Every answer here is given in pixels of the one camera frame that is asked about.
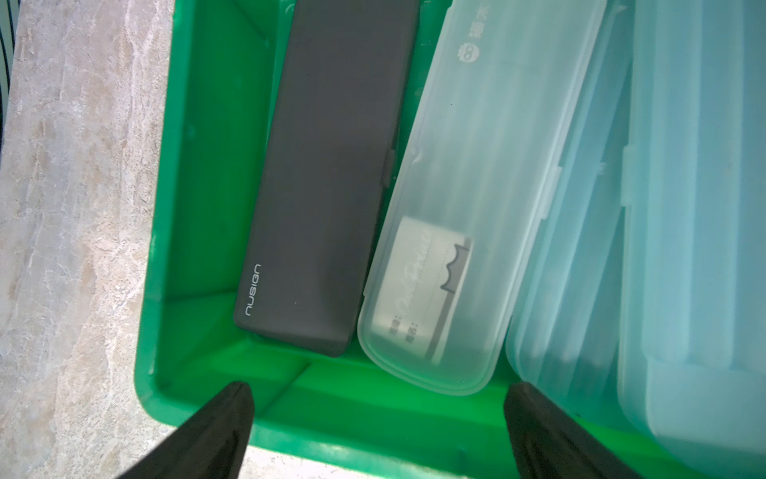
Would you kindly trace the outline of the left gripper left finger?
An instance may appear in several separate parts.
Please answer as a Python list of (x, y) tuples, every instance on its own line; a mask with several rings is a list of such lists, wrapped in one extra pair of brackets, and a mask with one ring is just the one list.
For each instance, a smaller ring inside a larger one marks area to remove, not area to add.
[(122, 476), (237, 478), (253, 417), (251, 387), (234, 381)]

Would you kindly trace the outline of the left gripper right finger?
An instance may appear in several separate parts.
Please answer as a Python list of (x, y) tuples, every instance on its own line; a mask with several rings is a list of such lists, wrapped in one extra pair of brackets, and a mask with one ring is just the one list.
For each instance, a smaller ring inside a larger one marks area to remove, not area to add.
[(509, 387), (504, 415), (522, 478), (640, 476), (528, 382)]

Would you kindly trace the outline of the black pencil case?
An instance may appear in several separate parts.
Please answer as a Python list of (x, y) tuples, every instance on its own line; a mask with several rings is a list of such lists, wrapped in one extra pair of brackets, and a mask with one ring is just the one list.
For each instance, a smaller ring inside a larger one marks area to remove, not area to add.
[(233, 309), (241, 329), (345, 353), (419, 14), (416, 1), (295, 3)]

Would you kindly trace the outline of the frosted clear pencil case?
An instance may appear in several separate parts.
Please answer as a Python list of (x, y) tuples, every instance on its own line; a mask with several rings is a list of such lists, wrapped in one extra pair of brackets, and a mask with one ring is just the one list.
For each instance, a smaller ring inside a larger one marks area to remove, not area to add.
[(447, 395), (490, 380), (615, 1), (446, 12), (358, 319), (367, 356)]

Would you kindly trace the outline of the light blue pencil case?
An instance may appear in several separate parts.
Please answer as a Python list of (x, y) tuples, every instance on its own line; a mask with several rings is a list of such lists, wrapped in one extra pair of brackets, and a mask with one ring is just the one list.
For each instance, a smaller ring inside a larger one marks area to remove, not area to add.
[(507, 359), (571, 415), (628, 430), (616, 367), (624, 233), (622, 150), (630, 121), (632, 1), (611, 1), (506, 340)]

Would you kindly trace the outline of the green storage tray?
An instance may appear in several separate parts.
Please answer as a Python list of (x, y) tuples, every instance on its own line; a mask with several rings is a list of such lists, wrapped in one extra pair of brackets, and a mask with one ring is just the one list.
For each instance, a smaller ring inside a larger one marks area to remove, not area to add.
[(137, 351), (141, 403), (153, 417), (180, 424), (227, 384), (242, 381), (253, 393), (249, 441), (256, 446), (385, 477), (515, 478), (504, 401), (521, 379), (506, 357), (509, 327), (489, 382), (462, 396), (387, 372), (358, 337), (377, 243), (444, 18), (455, 1), (416, 1), (419, 25), (396, 157), (345, 353), (330, 357), (235, 324), (296, 2), (176, 6)]

